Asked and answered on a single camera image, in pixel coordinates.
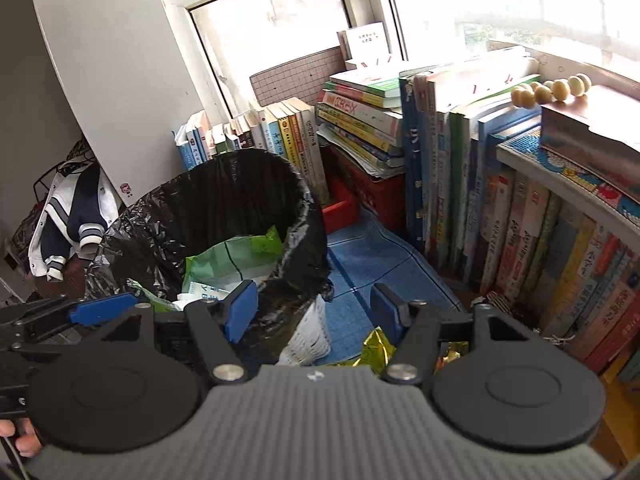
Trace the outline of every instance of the grid patterned board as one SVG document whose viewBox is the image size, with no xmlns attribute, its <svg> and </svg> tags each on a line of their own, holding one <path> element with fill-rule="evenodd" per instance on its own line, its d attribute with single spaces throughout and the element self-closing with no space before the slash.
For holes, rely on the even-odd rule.
<svg viewBox="0 0 640 480">
<path fill-rule="evenodd" d="M 345 70 L 340 47 L 336 46 L 258 72 L 249 80 L 260 106 L 290 97 L 315 105 L 329 76 Z"/>
</svg>

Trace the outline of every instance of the black and white jacket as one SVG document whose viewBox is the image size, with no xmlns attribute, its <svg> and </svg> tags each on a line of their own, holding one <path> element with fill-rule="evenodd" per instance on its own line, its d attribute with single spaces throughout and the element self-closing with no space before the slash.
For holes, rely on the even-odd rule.
<svg viewBox="0 0 640 480">
<path fill-rule="evenodd" d="M 104 232 L 118 217 L 119 205 L 92 152 L 67 161 L 53 179 L 29 245 L 31 273 L 61 282 L 73 254 L 93 259 Z"/>
</svg>

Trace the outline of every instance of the black circular disc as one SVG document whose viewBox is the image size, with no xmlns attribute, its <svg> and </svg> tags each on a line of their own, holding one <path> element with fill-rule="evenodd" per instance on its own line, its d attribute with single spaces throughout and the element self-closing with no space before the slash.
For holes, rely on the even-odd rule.
<svg viewBox="0 0 640 480">
<path fill-rule="evenodd" d="M 198 402 L 188 368 L 130 342 L 76 347 L 44 367 L 26 397 L 46 441 L 93 453 L 151 444 L 183 425 Z"/>
<path fill-rule="evenodd" d="M 604 410 L 604 389 L 572 357 L 540 343 L 497 342 L 445 366 L 431 398 L 458 431 L 516 452 L 586 442 Z"/>
</svg>

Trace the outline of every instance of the gray ribbed surface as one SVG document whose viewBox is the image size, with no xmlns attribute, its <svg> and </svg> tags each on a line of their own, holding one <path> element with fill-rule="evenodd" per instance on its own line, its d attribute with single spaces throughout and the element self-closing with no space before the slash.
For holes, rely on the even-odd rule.
<svg viewBox="0 0 640 480">
<path fill-rule="evenodd" d="M 314 370 L 324 380 L 311 381 Z M 614 472 L 588 446 L 527 456 L 473 444 L 419 390 L 383 383 L 366 367 L 262 367 L 244 386 L 214 388 L 157 444 L 109 456 L 49 446 L 29 470 L 39 480 L 601 480 Z"/>
</svg>

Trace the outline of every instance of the metal screw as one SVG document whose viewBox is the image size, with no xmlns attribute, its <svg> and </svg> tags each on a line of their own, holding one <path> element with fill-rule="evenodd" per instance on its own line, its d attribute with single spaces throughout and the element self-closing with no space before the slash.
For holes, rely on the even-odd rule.
<svg viewBox="0 0 640 480">
<path fill-rule="evenodd" d="M 213 368 L 213 375 L 220 381 L 237 381 L 244 375 L 244 368 L 238 365 L 218 365 Z"/>
<path fill-rule="evenodd" d="M 306 376 L 315 383 L 324 379 L 324 374 L 322 372 L 319 372 L 318 370 L 316 370 L 315 372 L 310 372 Z"/>
<path fill-rule="evenodd" d="M 411 381 L 418 376 L 418 368 L 404 363 L 391 365 L 386 369 L 386 374 L 397 381 Z"/>
</svg>

